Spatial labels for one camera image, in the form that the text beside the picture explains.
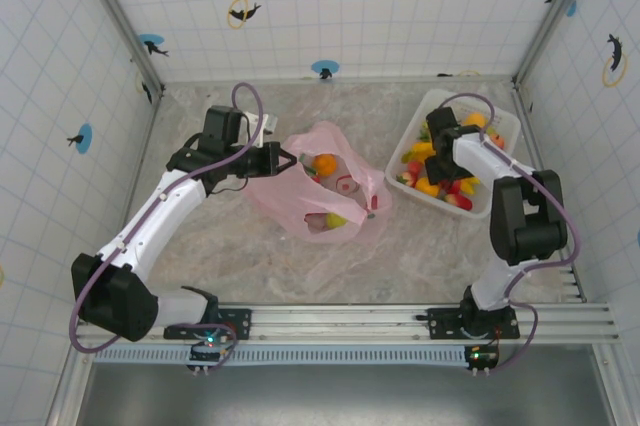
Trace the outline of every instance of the white tiled wall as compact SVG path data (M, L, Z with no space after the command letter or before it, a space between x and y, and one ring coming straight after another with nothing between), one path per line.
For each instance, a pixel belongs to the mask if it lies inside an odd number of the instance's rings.
M152 54L166 82L338 76L513 74L549 9L546 0L120 0L138 33L164 38ZM244 9L240 3L235 11ZM232 20L234 26L241 24Z
M577 0L526 85L545 166L560 172L588 299L608 301L640 378L640 0ZM609 34L622 57L609 76Z
M70 266L110 239L151 118L98 0L0 0L0 424L42 424ZM67 137L90 123L85 155Z

